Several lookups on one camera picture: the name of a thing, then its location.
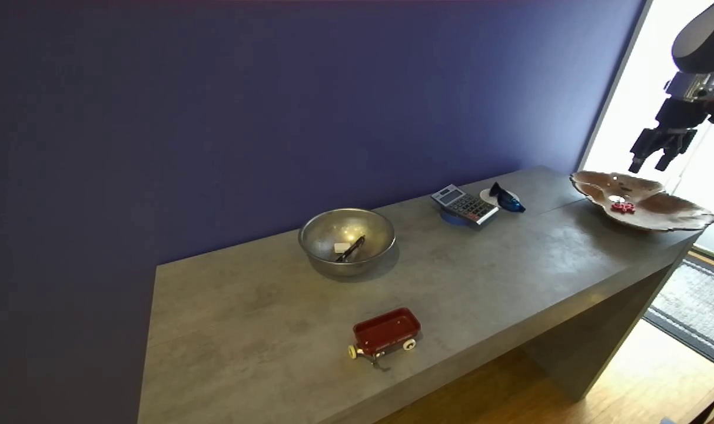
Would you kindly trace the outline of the silver bowl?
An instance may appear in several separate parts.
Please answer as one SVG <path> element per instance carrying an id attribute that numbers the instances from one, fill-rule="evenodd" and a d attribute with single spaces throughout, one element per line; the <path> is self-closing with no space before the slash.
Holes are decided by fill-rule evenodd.
<path id="1" fill-rule="evenodd" d="M 366 240 L 344 263 L 336 263 L 335 243 L 354 243 L 362 234 Z M 327 210 L 307 221 L 298 231 L 298 244 L 312 267 L 331 277 L 366 274 L 389 255 L 396 244 L 391 221 L 372 210 L 340 208 Z"/>

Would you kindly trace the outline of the glass door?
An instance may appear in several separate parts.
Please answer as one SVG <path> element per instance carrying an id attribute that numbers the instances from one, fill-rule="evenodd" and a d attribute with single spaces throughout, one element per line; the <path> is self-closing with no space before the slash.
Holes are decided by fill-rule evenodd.
<path id="1" fill-rule="evenodd" d="M 656 113 L 666 99 L 665 85 L 676 73 L 673 42 L 680 30 L 713 2 L 651 0 L 581 169 L 628 172 L 630 148 L 644 128 L 655 127 Z M 701 124 L 687 152 L 677 156 L 666 171 L 655 167 L 660 157 L 661 153 L 651 155 L 639 177 L 658 181 L 673 195 L 714 214 L 714 125 Z"/>

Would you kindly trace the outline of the black pen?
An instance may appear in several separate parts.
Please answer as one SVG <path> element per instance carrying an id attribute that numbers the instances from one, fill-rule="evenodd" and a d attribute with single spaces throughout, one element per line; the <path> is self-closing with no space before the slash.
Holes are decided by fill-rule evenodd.
<path id="1" fill-rule="evenodd" d="M 336 257 L 336 263 L 344 263 L 346 260 L 348 260 L 353 253 L 358 250 L 365 242 L 366 237 L 364 234 L 358 238 L 354 244 L 350 245 L 348 248 L 340 252 L 340 255 Z"/>

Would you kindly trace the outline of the grey calculator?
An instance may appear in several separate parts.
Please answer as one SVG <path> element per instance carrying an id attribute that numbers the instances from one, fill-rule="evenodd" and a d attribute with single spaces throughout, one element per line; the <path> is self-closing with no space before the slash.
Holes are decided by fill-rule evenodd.
<path id="1" fill-rule="evenodd" d="M 465 217 L 469 224 L 464 227 L 480 228 L 489 222 L 498 212 L 499 207 L 472 196 L 456 185 L 450 184 L 433 193 L 430 198 L 441 209 Z"/>

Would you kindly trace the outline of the blue sunglasses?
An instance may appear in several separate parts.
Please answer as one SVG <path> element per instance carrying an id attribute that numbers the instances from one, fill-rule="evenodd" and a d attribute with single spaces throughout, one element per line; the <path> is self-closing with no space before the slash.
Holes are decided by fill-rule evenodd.
<path id="1" fill-rule="evenodd" d="M 497 200 L 497 204 L 509 212 L 523 214 L 526 211 L 523 204 L 498 183 L 494 183 L 489 189 L 489 196 L 494 197 Z"/>

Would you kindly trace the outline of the white round coaster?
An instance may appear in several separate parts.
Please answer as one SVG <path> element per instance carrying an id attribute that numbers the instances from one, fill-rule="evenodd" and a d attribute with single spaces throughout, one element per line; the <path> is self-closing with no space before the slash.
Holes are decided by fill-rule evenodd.
<path id="1" fill-rule="evenodd" d="M 486 202 L 489 202 L 489 203 L 499 206 L 499 204 L 497 203 L 497 200 L 494 197 L 489 196 L 489 190 L 482 190 L 480 192 L 480 198 L 483 201 L 486 201 Z"/>

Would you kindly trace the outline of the wooden tray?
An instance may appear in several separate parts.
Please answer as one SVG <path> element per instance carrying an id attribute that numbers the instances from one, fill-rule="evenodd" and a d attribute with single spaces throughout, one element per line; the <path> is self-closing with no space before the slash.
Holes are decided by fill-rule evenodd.
<path id="1" fill-rule="evenodd" d="M 613 221 L 645 231 L 703 231 L 714 223 L 714 214 L 684 198 L 667 193 L 663 184 L 619 173 L 578 171 L 569 177 L 572 186 Z M 609 196 L 631 198 L 634 214 L 610 212 Z"/>

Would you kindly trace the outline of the grey door mat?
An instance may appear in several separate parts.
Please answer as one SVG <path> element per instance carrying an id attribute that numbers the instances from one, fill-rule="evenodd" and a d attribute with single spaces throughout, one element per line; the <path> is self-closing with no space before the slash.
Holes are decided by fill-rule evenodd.
<path id="1" fill-rule="evenodd" d="M 714 362 L 714 265 L 688 255 L 644 319 Z"/>

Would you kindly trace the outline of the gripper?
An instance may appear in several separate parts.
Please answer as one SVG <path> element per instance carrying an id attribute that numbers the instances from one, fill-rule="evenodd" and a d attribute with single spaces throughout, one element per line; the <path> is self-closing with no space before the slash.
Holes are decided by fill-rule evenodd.
<path id="1" fill-rule="evenodd" d="M 655 117 L 656 128 L 643 129 L 629 150 L 632 153 L 629 172 L 637 174 L 645 161 L 659 150 L 663 150 L 663 155 L 656 163 L 655 169 L 666 171 L 677 156 L 687 152 L 698 133 L 685 130 L 696 128 L 706 121 L 713 108 L 713 100 L 687 102 L 676 98 L 665 99 Z"/>

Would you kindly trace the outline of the red toy wagon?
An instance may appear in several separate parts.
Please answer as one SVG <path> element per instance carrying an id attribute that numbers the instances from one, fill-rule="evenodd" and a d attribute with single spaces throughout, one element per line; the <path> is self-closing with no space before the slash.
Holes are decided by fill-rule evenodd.
<path id="1" fill-rule="evenodd" d="M 352 327 L 354 341 L 347 347 L 348 357 L 351 360 L 362 357 L 373 368 L 387 372 L 391 368 L 381 365 L 380 360 L 397 350 L 415 349 L 421 330 L 418 317 L 406 307 L 362 320 Z"/>

